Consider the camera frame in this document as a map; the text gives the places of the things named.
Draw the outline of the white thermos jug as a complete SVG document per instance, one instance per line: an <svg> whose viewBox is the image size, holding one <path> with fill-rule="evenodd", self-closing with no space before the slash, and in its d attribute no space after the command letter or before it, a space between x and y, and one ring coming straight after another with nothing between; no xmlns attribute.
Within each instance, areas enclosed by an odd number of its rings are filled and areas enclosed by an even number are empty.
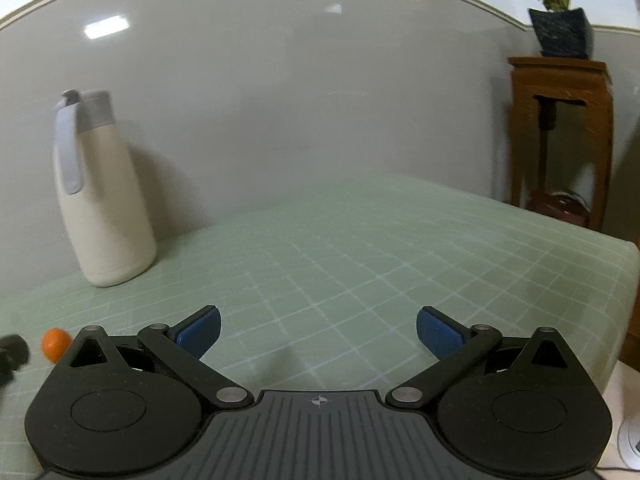
<svg viewBox="0 0 640 480"><path fill-rule="evenodd" d="M157 244L110 92L62 94L52 157L64 226L88 282L110 287L149 269Z"/></svg>

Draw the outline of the wooden plant stand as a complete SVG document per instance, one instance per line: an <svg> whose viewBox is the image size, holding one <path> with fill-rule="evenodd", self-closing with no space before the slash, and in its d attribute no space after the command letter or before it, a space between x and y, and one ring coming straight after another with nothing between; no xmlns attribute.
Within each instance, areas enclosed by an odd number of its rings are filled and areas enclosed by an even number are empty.
<svg viewBox="0 0 640 480"><path fill-rule="evenodd" d="M510 200L550 214L558 193L590 177L584 214L603 226L612 176L614 106L608 66L580 58L511 56Z"/></svg>

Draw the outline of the potted plant dark pot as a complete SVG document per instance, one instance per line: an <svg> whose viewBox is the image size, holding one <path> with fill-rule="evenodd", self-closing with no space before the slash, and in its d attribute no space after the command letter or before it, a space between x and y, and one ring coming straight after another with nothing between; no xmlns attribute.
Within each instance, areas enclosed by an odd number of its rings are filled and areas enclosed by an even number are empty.
<svg viewBox="0 0 640 480"><path fill-rule="evenodd" d="M593 52L593 30L582 8L571 9L570 0L537 0L543 11L529 9L528 14L547 58L579 58L590 60Z"/></svg>

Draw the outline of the orange mandarin far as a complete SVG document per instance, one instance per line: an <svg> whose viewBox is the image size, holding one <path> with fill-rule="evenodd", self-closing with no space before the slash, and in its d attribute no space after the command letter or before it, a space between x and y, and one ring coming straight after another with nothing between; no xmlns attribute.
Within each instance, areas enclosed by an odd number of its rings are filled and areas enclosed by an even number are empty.
<svg viewBox="0 0 640 480"><path fill-rule="evenodd" d="M66 330L53 327L47 330L40 341L43 356L51 363L57 363L72 344L73 338Z"/></svg>

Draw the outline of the green grid table mat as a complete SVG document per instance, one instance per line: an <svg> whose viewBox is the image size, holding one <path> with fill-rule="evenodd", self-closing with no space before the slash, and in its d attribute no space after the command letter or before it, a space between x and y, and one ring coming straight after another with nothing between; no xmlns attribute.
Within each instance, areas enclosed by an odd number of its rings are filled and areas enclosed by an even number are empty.
<svg viewBox="0 0 640 480"><path fill-rule="evenodd" d="M6 479L590 479L636 246L403 177L357 178L163 244L147 274L78 275L9 298L30 359L2 392ZM137 334L205 306L201 361L247 389L216 408ZM386 394L437 362L434 307L501 344L426 405ZM50 328L72 344L42 354Z"/></svg>

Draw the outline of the dark water chestnut far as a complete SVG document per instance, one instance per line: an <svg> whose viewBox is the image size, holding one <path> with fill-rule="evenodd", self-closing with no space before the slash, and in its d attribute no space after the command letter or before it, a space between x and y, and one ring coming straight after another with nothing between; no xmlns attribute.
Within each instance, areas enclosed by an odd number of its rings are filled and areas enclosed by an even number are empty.
<svg viewBox="0 0 640 480"><path fill-rule="evenodd" d="M4 336L0 339L0 388L9 385L14 374L30 359L28 344L17 334Z"/></svg>

